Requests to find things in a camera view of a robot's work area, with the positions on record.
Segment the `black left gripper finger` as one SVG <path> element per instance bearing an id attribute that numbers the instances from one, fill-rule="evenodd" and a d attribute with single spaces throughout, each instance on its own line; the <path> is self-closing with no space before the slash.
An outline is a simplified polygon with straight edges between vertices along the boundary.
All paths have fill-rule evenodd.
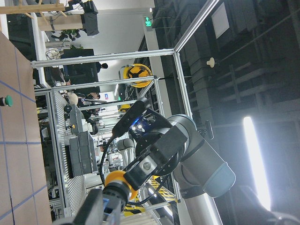
<path id="1" fill-rule="evenodd" d="M 104 206 L 101 189 L 89 192 L 83 205 L 75 216 L 73 225 L 101 225 L 103 222 Z"/>

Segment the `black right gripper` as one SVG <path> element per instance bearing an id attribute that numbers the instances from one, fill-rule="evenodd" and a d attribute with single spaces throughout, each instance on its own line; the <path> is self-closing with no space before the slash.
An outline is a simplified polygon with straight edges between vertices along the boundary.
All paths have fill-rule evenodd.
<path id="1" fill-rule="evenodd" d="M 135 123 L 135 141 L 137 157 L 144 150 L 150 151 L 123 170 L 125 180 L 138 190 L 150 176 L 165 176 L 176 168 L 185 152 L 188 135 L 161 114 L 148 109 Z"/>

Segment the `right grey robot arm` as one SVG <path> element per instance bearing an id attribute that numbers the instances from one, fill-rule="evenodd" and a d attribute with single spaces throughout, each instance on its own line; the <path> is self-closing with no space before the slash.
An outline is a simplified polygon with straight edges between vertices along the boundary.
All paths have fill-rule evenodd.
<path id="1" fill-rule="evenodd" d="M 178 114 L 154 120 L 136 138 L 136 159 L 124 178 L 138 190 L 152 175 L 173 174 L 180 187 L 192 224 L 220 225 L 214 198 L 234 185 L 236 176 L 229 165 L 197 131 L 194 121 Z"/>

